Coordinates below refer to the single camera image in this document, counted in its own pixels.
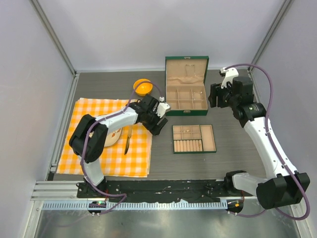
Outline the green jewelry tray insert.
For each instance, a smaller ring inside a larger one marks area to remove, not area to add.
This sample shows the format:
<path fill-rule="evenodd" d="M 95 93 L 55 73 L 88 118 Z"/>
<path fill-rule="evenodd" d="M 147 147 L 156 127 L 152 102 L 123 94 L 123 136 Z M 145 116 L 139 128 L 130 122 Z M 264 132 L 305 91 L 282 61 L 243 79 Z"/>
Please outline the green jewelry tray insert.
<path fill-rule="evenodd" d="M 211 124 L 173 125 L 174 154 L 216 153 L 216 144 Z"/>

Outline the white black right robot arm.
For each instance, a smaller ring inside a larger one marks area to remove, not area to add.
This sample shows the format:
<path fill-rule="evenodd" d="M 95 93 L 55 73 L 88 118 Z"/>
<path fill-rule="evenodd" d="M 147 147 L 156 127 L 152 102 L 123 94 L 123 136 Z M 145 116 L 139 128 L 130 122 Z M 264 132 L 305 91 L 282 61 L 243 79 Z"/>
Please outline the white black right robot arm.
<path fill-rule="evenodd" d="M 307 173 L 298 172 L 281 148 L 266 118 L 265 107 L 254 101 L 252 80 L 237 76 L 225 85 L 212 84 L 208 100 L 212 108 L 231 108 L 253 141 L 266 175 L 259 178 L 243 170 L 227 172 L 223 184 L 225 193 L 234 196 L 244 191 L 256 196 L 264 209 L 300 203 L 310 178 Z"/>

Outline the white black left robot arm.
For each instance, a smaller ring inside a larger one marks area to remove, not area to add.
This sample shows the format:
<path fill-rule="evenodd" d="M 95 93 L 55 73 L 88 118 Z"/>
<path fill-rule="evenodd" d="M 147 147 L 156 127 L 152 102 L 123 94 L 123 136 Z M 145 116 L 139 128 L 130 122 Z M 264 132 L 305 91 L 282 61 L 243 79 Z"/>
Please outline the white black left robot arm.
<path fill-rule="evenodd" d="M 152 135 L 159 135 L 168 122 L 165 114 L 170 110 L 164 97 L 156 99 L 147 94 L 141 100 L 129 100 L 124 108 L 106 116 L 86 114 L 81 118 L 69 140 L 69 146 L 80 157 L 88 192 L 93 197 L 99 198 L 106 194 L 106 178 L 100 165 L 106 137 L 118 129 L 138 123 Z"/>

